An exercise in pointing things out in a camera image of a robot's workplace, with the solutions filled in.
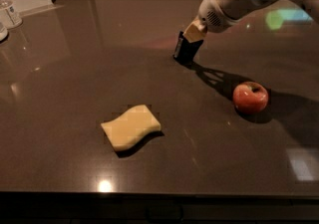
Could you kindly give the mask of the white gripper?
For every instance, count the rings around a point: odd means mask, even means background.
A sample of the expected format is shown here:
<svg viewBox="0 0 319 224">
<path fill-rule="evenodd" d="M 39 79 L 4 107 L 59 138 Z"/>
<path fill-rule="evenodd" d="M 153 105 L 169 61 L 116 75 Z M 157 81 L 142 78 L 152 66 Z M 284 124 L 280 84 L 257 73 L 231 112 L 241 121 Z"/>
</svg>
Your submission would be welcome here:
<svg viewBox="0 0 319 224">
<path fill-rule="evenodd" d="M 265 8 L 278 0 L 203 0 L 198 17 L 187 26 L 183 36 L 190 42 L 205 38 L 207 31 L 221 33 L 236 25 L 249 13 Z"/>
</svg>

